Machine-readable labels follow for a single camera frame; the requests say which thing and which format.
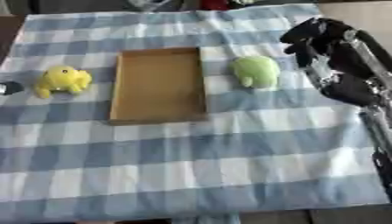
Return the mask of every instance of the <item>green frog toy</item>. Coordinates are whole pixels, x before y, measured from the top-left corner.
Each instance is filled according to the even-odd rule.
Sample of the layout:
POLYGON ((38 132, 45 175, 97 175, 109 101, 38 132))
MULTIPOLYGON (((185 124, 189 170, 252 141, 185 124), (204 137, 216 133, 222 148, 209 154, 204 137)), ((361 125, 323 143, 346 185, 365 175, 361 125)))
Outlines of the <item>green frog toy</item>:
POLYGON ((235 60, 234 74, 247 88, 272 88, 280 73, 278 64, 265 56, 248 56, 235 60))

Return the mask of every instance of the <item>cardboard tray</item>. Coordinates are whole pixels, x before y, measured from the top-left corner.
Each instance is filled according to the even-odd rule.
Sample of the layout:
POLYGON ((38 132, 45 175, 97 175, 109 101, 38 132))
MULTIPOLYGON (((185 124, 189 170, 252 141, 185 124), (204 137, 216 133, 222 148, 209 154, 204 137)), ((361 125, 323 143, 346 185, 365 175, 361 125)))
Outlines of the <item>cardboard tray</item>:
POLYGON ((198 48, 118 55, 110 124, 200 120, 206 112, 198 48))

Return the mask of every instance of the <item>robotic hand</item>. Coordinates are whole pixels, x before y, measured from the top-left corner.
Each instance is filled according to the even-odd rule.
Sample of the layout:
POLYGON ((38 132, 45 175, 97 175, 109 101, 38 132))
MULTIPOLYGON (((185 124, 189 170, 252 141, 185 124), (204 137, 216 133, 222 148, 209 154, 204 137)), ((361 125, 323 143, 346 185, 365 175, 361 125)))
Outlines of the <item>robotic hand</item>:
POLYGON ((374 142, 374 165, 392 201, 392 58, 365 31, 329 18, 311 18, 281 41, 324 96, 361 107, 374 142))

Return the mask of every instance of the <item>plush toy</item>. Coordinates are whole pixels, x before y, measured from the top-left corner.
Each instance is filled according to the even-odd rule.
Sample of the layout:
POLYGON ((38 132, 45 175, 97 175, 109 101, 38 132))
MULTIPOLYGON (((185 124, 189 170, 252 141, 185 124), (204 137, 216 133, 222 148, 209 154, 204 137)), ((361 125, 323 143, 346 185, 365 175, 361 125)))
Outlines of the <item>plush toy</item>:
POLYGON ((52 91, 78 94, 87 88, 92 78, 83 70, 71 66, 52 66, 37 80, 34 91, 40 98, 49 98, 52 91))
POLYGON ((277 84, 279 66, 265 56, 248 56, 233 62, 234 74, 247 88, 268 88, 277 84))

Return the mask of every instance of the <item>table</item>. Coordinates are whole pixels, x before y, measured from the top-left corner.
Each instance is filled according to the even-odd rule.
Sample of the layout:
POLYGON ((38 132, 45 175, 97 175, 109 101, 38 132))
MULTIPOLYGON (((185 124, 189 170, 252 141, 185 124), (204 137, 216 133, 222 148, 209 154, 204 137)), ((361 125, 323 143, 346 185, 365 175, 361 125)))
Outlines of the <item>table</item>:
POLYGON ((0 17, 0 30, 2 31, 2 35, 0 35, 0 64, 7 56, 10 46, 24 20, 23 17, 0 17))
POLYGON ((87 69, 94 83, 78 97, 42 101, 26 91, 1 99, 1 221, 386 203, 357 109, 319 95, 282 54, 282 33, 318 14, 299 4, 28 17, 2 77, 28 86, 66 63, 87 69), (201 46, 209 120, 107 126, 116 53, 174 46, 201 46), (232 59, 260 53, 282 68, 277 89, 249 91, 230 73, 232 59))

